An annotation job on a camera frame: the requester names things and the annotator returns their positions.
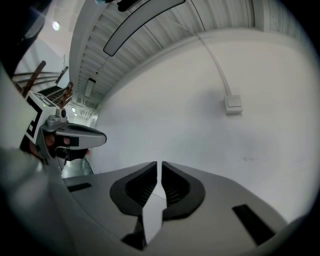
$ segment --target linear light fixture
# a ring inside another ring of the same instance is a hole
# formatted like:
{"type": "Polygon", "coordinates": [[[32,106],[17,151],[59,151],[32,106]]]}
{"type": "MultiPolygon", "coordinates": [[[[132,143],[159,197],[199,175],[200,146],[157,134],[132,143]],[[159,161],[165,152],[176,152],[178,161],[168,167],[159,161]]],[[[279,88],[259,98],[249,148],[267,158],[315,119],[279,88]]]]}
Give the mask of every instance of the linear light fixture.
{"type": "Polygon", "coordinates": [[[133,12],[112,34],[103,51],[113,56],[119,48],[148,21],[159,14],[181,5],[186,0],[149,0],[133,12]]]}
{"type": "Polygon", "coordinates": [[[88,79],[88,82],[86,83],[84,96],[90,97],[95,84],[96,84],[96,80],[93,80],[92,78],[88,79]]]}

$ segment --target wall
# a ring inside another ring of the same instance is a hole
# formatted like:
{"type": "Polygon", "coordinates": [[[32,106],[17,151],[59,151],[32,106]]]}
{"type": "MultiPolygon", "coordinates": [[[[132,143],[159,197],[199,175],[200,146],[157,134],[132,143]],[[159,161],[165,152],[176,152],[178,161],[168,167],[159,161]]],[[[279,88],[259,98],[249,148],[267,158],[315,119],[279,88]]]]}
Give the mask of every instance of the wall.
{"type": "Polygon", "coordinates": [[[95,173],[169,161],[222,175],[273,206],[287,221],[318,189],[320,75],[294,39],[254,29],[202,35],[244,111],[226,116],[221,77],[190,38],[120,81],[101,107],[107,135],[92,151],[95,173]]]}
{"type": "MultiPolygon", "coordinates": [[[[62,56],[58,56],[43,40],[37,38],[33,45],[28,49],[28,51],[23,56],[19,65],[15,70],[15,74],[34,72],[41,61],[45,61],[46,65],[42,71],[46,72],[61,72],[68,63],[63,59],[62,56]]],[[[28,76],[19,76],[15,78],[15,81],[24,80],[30,78],[28,76]]],[[[69,71],[64,74],[60,80],[58,86],[65,88],[69,82],[69,71]]],[[[40,85],[35,85],[32,87],[32,91],[38,92],[44,90],[48,87],[55,86],[55,82],[43,83],[40,85]]]]}

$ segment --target corrugated ceiling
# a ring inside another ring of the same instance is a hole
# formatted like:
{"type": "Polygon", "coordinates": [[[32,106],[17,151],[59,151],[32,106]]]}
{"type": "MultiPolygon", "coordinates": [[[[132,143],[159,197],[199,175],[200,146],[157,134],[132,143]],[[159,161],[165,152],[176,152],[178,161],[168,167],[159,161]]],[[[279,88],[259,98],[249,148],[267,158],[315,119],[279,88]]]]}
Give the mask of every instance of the corrugated ceiling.
{"type": "MultiPolygon", "coordinates": [[[[186,37],[185,29],[168,22],[163,14],[153,18],[137,30],[113,56],[103,48],[120,24],[139,6],[119,12],[114,1],[107,5],[90,33],[79,70],[78,97],[83,98],[89,78],[96,80],[87,106],[97,106],[111,88],[134,67],[186,37]]],[[[287,34],[307,42],[303,29],[285,8],[269,0],[270,30],[287,34]]],[[[165,15],[192,31],[204,32],[223,28],[251,28],[255,26],[252,0],[186,0],[184,4],[165,12],[165,15]]]]}

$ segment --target round light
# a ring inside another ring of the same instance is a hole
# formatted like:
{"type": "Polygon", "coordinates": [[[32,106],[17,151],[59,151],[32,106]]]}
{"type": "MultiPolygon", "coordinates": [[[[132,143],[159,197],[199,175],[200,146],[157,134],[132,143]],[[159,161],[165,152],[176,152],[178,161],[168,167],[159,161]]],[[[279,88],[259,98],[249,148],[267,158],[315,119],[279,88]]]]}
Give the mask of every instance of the round light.
{"type": "Polygon", "coordinates": [[[59,24],[59,22],[54,21],[54,22],[52,23],[52,27],[53,27],[53,29],[54,29],[55,31],[58,31],[58,30],[60,29],[60,24],[59,24]]]}

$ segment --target cable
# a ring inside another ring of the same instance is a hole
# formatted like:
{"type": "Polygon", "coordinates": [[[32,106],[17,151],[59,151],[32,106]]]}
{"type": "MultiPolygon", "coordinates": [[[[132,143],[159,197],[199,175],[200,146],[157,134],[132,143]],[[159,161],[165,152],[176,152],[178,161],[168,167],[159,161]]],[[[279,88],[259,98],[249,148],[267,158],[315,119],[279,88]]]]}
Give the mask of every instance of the cable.
{"type": "Polygon", "coordinates": [[[226,78],[226,76],[225,76],[225,73],[223,72],[221,66],[219,65],[219,63],[218,63],[215,55],[214,55],[213,52],[210,50],[210,48],[207,46],[206,42],[202,39],[202,37],[199,36],[197,33],[193,32],[190,28],[188,28],[188,27],[186,27],[186,26],[183,26],[183,25],[181,25],[181,24],[179,24],[179,23],[177,23],[177,22],[169,19],[168,16],[167,16],[165,13],[162,13],[162,14],[163,14],[163,16],[164,16],[164,18],[165,18],[166,20],[168,20],[169,22],[171,22],[171,23],[173,23],[173,24],[175,24],[175,25],[177,25],[177,26],[179,26],[179,27],[181,27],[181,28],[189,31],[191,34],[195,35],[195,36],[201,41],[201,43],[202,43],[203,46],[206,48],[207,52],[210,54],[211,59],[213,60],[214,64],[216,65],[216,67],[217,67],[217,69],[218,69],[218,71],[219,71],[219,74],[220,74],[220,76],[221,76],[221,79],[222,79],[222,82],[223,82],[223,85],[224,85],[224,89],[225,89],[226,95],[227,95],[227,96],[232,95],[230,86],[229,86],[228,81],[227,81],[227,78],[226,78]]]}

